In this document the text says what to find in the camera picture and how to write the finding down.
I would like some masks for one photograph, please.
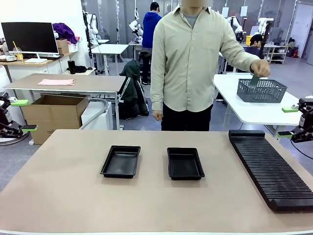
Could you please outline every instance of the man's hand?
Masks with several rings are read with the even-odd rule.
[[[269,63],[266,60],[256,60],[251,64],[251,69],[258,77],[268,77],[270,74]]]
[[[157,121],[162,121],[162,111],[152,110],[152,115],[155,117]]]

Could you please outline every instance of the red object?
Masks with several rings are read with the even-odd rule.
[[[298,50],[294,51],[294,54],[293,54],[292,58],[298,58]]]

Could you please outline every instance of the folded towel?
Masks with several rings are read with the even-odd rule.
[[[74,79],[65,79],[65,80],[51,80],[44,79],[40,83],[39,86],[73,86]]]

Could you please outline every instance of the brown box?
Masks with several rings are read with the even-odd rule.
[[[88,100],[83,95],[72,96],[44,95],[22,107],[27,124],[38,126],[37,131],[31,132],[35,144],[43,144],[57,129],[79,129],[82,126],[81,115]]]
[[[69,53],[69,48],[66,39],[57,40],[57,46],[59,50],[59,54],[65,55]]]

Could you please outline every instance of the black hair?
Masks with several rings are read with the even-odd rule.
[[[263,41],[263,36],[261,34],[254,35],[250,40],[250,46],[252,46],[255,42],[261,42]]]
[[[156,1],[152,2],[150,5],[150,11],[156,11],[157,9],[160,10],[159,4]]]

